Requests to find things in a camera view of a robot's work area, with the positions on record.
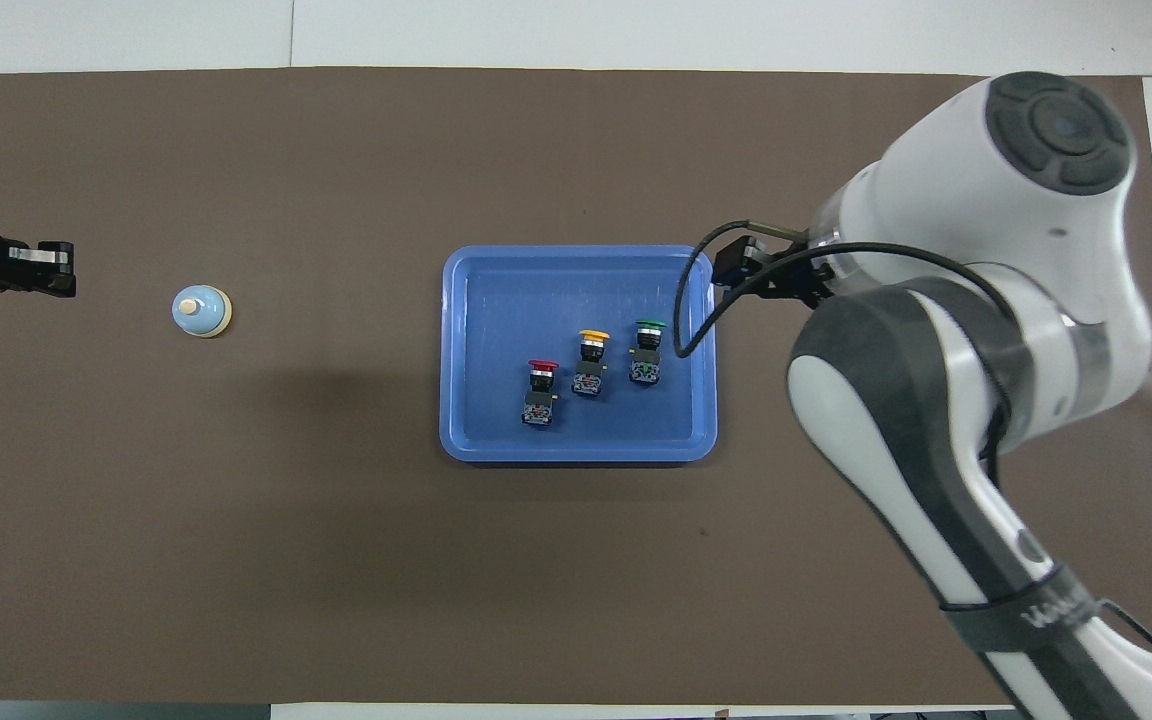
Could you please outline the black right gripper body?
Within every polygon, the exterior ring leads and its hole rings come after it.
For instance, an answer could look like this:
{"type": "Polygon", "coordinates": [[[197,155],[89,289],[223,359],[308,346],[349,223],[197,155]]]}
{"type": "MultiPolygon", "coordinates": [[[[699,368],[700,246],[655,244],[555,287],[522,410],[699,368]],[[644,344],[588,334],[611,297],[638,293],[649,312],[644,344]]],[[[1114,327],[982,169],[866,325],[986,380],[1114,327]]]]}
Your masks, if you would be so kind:
{"type": "MultiPolygon", "coordinates": [[[[778,252],[771,252],[763,241],[751,234],[748,238],[751,241],[751,259],[755,262],[751,275],[763,273],[776,262],[804,252],[810,247],[809,234],[786,236],[788,247],[778,252]]],[[[759,300],[797,300],[806,306],[819,306],[824,301],[835,296],[835,291],[827,286],[832,278],[833,273],[828,266],[817,266],[814,260],[804,260],[773,270],[761,281],[756,282],[749,293],[759,300]]]]}

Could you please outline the green push button switch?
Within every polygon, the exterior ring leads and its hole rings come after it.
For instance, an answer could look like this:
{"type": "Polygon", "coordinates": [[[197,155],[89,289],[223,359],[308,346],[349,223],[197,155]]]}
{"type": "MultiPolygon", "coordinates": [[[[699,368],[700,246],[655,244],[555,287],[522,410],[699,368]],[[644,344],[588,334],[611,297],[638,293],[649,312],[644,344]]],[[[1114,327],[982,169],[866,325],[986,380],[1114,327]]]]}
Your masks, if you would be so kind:
{"type": "Polygon", "coordinates": [[[654,319],[637,319],[634,346],[628,348],[630,356],[630,381],[654,386],[660,379],[660,343],[662,343],[666,323],[654,319]]]}

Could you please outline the light blue call bell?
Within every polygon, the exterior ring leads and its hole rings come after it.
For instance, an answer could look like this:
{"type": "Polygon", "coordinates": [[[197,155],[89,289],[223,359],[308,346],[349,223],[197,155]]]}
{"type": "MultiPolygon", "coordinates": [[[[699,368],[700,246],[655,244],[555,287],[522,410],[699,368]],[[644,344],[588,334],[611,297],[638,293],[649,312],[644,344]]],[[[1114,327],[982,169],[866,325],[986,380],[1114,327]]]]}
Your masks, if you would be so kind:
{"type": "Polygon", "coordinates": [[[218,338],[228,329],[233,302],[227,293],[210,285],[184,287],[172,302],[172,319],[192,338],[218,338]]]}

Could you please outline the yellow push button switch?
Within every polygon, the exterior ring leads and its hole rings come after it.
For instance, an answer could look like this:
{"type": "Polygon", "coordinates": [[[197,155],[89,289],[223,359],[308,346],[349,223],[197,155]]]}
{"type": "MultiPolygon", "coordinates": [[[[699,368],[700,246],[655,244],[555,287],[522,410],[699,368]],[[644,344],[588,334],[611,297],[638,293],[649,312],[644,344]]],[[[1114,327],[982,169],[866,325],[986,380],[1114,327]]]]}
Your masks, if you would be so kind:
{"type": "Polygon", "coordinates": [[[604,331],[579,331],[579,361],[573,369],[571,389],[576,395],[596,397],[602,393],[605,343],[611,334],[604,331]]]}

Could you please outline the red push button switch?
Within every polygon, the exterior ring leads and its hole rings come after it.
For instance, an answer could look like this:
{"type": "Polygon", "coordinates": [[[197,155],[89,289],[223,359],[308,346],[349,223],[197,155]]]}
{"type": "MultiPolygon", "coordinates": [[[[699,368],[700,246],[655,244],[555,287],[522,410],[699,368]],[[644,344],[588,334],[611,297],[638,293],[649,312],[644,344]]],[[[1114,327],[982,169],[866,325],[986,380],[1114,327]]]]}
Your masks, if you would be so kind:
{"type": "Polygon", "coordinates": [[[524,406],[521,410],[521,420],[531,427],[550,427],[553,424],[554,406],[556,406],[558,393],[556,373],[559,364],[556,361],[531,359],[529,364],[529,384],[524,396],[524,406]]]}

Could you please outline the blue plastic tray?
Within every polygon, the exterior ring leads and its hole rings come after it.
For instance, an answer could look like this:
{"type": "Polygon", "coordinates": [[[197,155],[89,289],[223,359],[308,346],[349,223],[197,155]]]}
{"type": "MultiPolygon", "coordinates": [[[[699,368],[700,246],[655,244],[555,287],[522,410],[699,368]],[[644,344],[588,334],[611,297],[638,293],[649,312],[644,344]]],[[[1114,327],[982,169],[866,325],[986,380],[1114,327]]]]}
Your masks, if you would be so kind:
{"type": "Polygon", "coordinates": [[[448,455],[486,464],[680,464],[719,434],[717,338],[681,359],[660,346],[654,386],[630,381],[636,320],[684,334],[714,306],[710,263],[677,283],[689,247],[463,247],[444,266],[440,438],[448,455]],[[579,331],[611,334],[602,393],[573,393],[579,331]],[[553,424],[521,420],[529,361],[556,361],[553,424]]]}

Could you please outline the brown table mat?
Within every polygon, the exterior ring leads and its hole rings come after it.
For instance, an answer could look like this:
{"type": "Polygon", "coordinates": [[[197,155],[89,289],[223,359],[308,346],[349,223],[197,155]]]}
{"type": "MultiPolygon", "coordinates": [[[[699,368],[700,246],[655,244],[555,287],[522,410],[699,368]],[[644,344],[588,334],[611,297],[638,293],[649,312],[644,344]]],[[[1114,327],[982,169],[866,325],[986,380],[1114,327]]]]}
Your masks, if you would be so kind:
{"type": "Polygon", "coordinates": [[[803,227],[972,79],[300,68],[0,76],[0,700],[995,705],[801,432],[806,309],[717,325],[676,468],[475,467],[438,434],[472,243],[803,227]],[[218,338],[172,319],[227,293],[218,338]]]}

